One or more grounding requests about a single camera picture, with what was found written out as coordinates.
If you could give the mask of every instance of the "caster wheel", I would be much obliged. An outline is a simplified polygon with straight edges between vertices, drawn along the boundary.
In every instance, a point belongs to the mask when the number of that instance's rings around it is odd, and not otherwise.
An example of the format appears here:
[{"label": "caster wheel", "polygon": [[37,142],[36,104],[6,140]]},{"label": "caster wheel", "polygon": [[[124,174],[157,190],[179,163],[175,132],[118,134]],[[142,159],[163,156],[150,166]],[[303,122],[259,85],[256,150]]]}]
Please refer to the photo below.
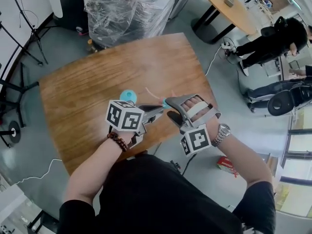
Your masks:
[{"label": "caster wheel", "polygon": [[9,124],[9,131],[14,131],[12,135],[10,135],[11,141],[16,144],[20,141],[20,126],[16,121],[11,121]]}]

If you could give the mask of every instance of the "silver watch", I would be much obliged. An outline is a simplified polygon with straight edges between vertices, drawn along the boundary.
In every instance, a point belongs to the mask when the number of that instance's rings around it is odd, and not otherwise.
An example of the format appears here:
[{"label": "silver watch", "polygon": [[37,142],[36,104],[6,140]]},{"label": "silver watch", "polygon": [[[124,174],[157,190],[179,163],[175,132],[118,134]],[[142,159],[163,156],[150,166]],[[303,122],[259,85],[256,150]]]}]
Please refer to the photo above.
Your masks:
[{"label": "silver watch", "polygon": [[221,123],[219,126],[219,132],[216,138],[211,142],[213,146],[218,146],[222,140],[231,134],[231,129],[227,124]]}]

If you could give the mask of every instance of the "clear plastic bag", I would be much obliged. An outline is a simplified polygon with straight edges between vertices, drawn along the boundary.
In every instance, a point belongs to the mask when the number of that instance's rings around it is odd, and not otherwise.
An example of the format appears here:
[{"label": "clear plastic bag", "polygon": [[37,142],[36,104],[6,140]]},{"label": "clear plastic bag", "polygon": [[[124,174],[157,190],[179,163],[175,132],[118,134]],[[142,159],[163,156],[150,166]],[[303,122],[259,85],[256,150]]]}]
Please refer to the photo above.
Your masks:
[{"label": "clear plastic bag", "polygon": [[85,0],[89,35],[102,47],[161,35],[175,0]]}]

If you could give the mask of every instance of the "floor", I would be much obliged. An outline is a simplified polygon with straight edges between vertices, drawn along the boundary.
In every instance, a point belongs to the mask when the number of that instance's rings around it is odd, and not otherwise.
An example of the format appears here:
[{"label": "floor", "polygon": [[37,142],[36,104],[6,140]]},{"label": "floor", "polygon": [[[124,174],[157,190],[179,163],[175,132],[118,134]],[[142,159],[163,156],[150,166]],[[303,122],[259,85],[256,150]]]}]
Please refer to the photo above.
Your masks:
[{"label": "floor", "polygon": [[[179,16],[169,22],[164,30],[164,34],[183,32],[186,35],[204,71],[208,69],[220,43],[208,45],[202,42],[193,33],[190,24],[194,19],[199,18],[209,6],[207,0],[190,0]],[[220,15],[212,25],[220,32],[229,25],[229,22]],[[246,41],[243,32],[237,28],[228,36],[236,44]],[[33,60],[24,57],[22,62],[26,65],[25,83],[37,81],[40,77],[63,65],[88,55],[87,39],[87,36],[81,37],[76,32],[63,28],[51,29],[42,39],[49,65],[39,67]],[[30,46],[30,51],[40,57],[35,44]],[[259,66],[250,68],[249,73],[250,76],[245,77],[240,70],[238,71],[242,88],[256,88],[277,81],[276,77],[268,78]],[[216,55],[207,78],[219,109],[223,113],[222,121],[229,124],[233,133],[256,152],[281,156],[286,143],[289,119],[284,116],[265,117],[268,114],[266,110],[252,114],[241,96],[238,74],[237,67],[227,62],[220,51],[219,55]],[[17,71],[11,81],[15,84],[19,83]],[[7,97],[13,99],[16,94],[9,92]],[[20,143],[8,149],[0,141],[0,172],[11,183],[30,176],[42,176],[48,171],[51,160],[58,158],[47,128],[38,87],[24,95],[22,115],[27,127],[22,130]],[[17,120],[17,115],[15,112],[10,112],[5,116],[5,122],[1,127],[6,129],[13,119]],[[163,160],[178,162],[183,170],[188,159],[182,152],[179,139],[180,136],[176,136],[162,143],[156,156]],[[190,164],[185,176],[220,205],[235,206],[243,195],[245,182],[241,178],[235,179],[216,167],[215,163],[220,155],[217,149],[200,153]],[[49,174],[43,179],[33,178],[19,185],[32,201],[57,218],[68,178],[62,162],[54,161]],[[98,211],[98,202],[95,203],[95,208]]]}]

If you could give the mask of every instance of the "blue round object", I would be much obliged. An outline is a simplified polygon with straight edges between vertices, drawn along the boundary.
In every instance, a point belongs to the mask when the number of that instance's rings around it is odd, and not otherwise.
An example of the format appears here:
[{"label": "blue round object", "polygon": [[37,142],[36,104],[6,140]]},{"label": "blue round object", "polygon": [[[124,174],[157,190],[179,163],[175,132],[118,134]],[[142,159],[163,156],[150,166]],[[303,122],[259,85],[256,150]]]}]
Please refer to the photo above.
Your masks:
[{"label": "blue round object", "polygon": [[124,101],[132,101],[134,104],[136,104],[137,102],[137,95],[136,93],[133,91],[133,90],[130,90],[130,89],[127,89],[127,90],[124,90],[119,99],[121,100],[124,100]]},{"label": "blue round object", "polygon": [[171,108],[171,106],[169,106],[169,105],[167,104],[167,102],[165,101],[165,99],[162,101],[162,107],[163,107],[164,109]]}]

